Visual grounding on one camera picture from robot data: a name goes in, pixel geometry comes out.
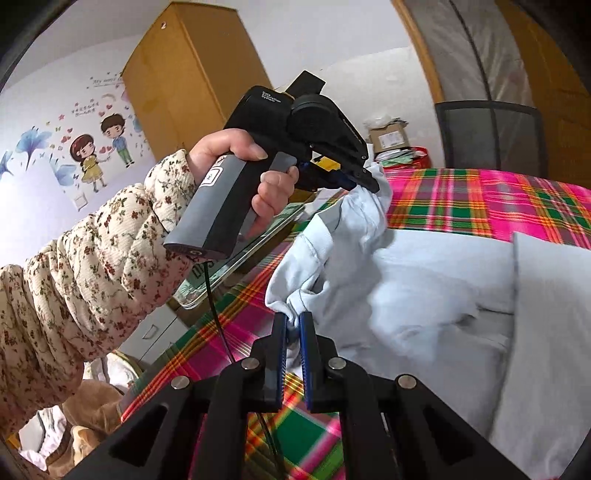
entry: plaid bedsheet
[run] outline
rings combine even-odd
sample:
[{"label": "plaid bedsheet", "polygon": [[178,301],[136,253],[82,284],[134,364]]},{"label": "plaid bedsheet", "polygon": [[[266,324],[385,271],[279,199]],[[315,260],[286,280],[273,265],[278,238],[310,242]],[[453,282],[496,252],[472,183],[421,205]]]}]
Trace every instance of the plaid bedsheet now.
[{"label": "plaid bedsheet", "polygon": [[[591,191],[582,187],[488,170],[397,170],[387,172],[394,191],[390,228],[479,235],[510,241],[513,232],[591,249]],[[334,203],[330,200],[324,207]],[[253,341],[271,331],[273,314],[265,289],[297,232],[254,268],[217,304],[235,356],[248,356]],[[198,380],[227,366],[213,321],[204,315],[134,385],[123,400],[124,419],[177,375]],[[302,382],[287,375],[283,409],[268,416],[277,429],[288,471],[294,479],[345,477],[337,414],[311,415]],[[245,478],[274,478],[264,435],[252,416],[246,446]]]}]

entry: brown cabinet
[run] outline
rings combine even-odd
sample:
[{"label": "brown cabinet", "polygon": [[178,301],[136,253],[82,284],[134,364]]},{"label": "brown cabinet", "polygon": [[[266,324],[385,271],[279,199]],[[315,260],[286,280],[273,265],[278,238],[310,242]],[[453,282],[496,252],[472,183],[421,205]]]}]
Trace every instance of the brown cabinet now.
[{"label": "brown cabinet", "polygon": [[235,10],[173,2],[123,70],[157,160],[223,128],[240,98],[269,78]]}]

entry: yellow dress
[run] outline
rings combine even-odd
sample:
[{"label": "yellow dress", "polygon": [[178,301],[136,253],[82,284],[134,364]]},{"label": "yellow dress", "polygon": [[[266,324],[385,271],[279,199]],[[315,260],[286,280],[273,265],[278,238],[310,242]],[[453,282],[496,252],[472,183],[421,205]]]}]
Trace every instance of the yellow dress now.
[{"label": "yellow dress", "polygon": [[96,155],[85,158],[82,164],[82,171],[84,172],[84,175],[82,175],[82,181],[84,183],[93,183],[103,176],[103,171],[96,161]]}]

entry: black mesh chair back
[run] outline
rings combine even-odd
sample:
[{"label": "black mesh chair back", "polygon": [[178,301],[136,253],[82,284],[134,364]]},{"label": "black mesh chair back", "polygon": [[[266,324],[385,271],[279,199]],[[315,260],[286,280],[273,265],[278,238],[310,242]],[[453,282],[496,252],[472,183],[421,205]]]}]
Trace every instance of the black mesh chair back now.
[{"label": "black mesh chair back", "polygon": [[538,109],[517,103],[436,103],[448,168],[487,168],[547,177],[548,155]]}]

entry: drawer handle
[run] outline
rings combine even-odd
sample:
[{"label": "drawer handle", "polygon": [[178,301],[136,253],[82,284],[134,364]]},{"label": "drawer handle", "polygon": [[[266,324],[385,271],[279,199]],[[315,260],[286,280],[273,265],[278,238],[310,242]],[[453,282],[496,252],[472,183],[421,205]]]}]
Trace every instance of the drawer handle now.
[{"label": "drawer handle", "polygon": [[148,331],[142,336],[142,339],[143,340],[150,340],[154,335],[156,335],[157,331],[158,331],[158,327],[156,327],[156,325],[152,325],[148,329]]}]

